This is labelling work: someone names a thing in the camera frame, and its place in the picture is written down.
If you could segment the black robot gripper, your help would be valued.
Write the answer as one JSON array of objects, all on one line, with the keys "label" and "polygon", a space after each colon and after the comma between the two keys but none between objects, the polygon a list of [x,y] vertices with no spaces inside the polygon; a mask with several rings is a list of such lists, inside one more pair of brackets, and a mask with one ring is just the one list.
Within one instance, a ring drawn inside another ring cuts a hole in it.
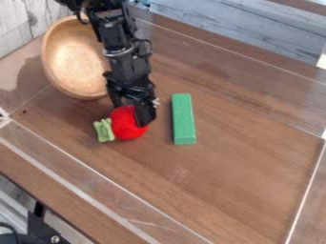
[{"label": "black robot gripper", "polygon": [[119,108],[126,105],[123,98],[135,99],[136,123],[143,128],[155,120],[159,106],[150,81],[151,50],[147,46],[151,41],[136,36],[135,19],[128,10],[90,9],[87,15],[110,62],[111,70],[103,76],[112,104]]}]

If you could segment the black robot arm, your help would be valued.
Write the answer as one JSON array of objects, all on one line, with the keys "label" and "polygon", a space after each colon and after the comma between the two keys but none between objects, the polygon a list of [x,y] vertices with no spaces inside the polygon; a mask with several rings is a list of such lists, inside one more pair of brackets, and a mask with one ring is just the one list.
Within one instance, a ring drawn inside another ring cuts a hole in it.
[{"label": "black robot arm", "polygon": [[156,118],[158,97],[150,80],[152,43],[136,36],[135,18],[127,0],[55,0],[74,12],[80,24],[91,25],[111,70],[103,73],[116,108],[126,99],[134,106],[136,125]]}]

